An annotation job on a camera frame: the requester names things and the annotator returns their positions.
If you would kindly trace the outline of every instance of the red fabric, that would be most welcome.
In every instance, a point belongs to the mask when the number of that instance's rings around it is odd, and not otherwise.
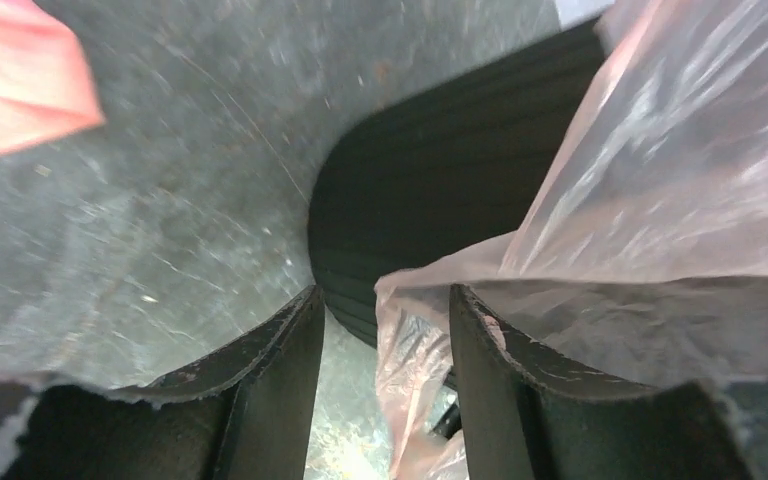
[[[103,122],[75,34],[30,0],[0,0],[0,154]]]

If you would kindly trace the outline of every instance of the metal surface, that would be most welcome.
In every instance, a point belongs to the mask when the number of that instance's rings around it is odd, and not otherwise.
[[[557,30],[550,0],[40,0],[108,124],[0,158],[0,373],[145,385],[311,280],[307,202],[363,116]],[[381,478],[375,353],[329,323],[306,478]]]

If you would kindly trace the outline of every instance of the gray metal panel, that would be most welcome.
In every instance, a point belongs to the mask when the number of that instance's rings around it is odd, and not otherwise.
[[[311,280],[307,197],[364,115],[557,30],[549,0],[40,0],[105,127],[0,158],[0,371],[146,384]],[[329,324],[308,478],[383,476],[375,354]]]

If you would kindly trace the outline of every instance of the translucent plastic bag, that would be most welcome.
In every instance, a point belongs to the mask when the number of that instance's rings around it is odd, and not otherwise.
[[[620,0],[600,28],[615,48],[520,229],[376,285],[393,478],[466,478],[462,439],[423,432],[452,283],[630,380],[768,376],[768,0]]]

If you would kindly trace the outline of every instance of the pink plastic bag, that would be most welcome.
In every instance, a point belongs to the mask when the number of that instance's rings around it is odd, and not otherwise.
[[[599,28],[612,53],[521,227],[375,287],[390,478],[468,475],[424,428],[453,283],[612,375],[768,378],[768,0],[617,0]]]
[[[78,39],[28,0],[0,0],[0,155],[104,122]]]

